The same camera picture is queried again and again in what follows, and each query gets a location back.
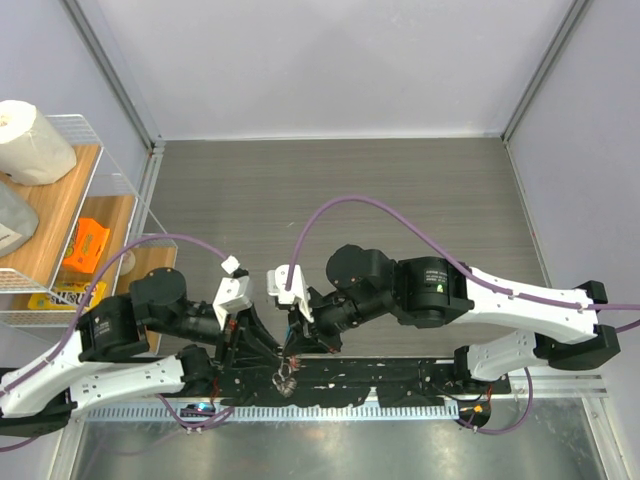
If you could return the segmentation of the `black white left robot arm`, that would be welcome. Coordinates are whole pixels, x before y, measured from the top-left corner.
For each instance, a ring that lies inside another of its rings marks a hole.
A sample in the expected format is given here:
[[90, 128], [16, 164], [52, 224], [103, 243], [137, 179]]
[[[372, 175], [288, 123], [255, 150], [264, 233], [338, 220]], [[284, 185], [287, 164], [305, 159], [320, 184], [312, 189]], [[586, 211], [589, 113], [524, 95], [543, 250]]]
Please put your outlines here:
[[71, 336], [30, 364], [1, 373], [1, 433], [30, 438], [129, 397], [200, 398], [220, 376], [277, 368], [281, 348], [259, 320], [240, 270], [214, 303], [187, 297], [185, 277], [157, 268], [85, 312]]

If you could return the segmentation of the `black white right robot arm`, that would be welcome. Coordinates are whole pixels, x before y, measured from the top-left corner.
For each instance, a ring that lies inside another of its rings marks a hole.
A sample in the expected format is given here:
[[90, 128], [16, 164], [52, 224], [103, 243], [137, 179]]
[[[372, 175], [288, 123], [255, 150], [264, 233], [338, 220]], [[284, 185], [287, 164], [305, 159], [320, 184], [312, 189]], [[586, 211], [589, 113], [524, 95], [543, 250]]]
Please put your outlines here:
[[597, 318], [607, 302], [599, 282], [555, 290], [455, 267], [440, 257], [393, 260], [357, 245], [338, 249], [325, 272], [333, 287], [326, 295], [307, 285], [298, 265], [268, 274], [270, 295], [289, 311], [287, 356], [337, 353], [344, 332], [386, 314], [417, 329], [452, 323], [509, 328], [502, 338], [455, 350], [453, 383], [473, 394], [514, 370], [593, 370], [621, 351], [614, 327]]

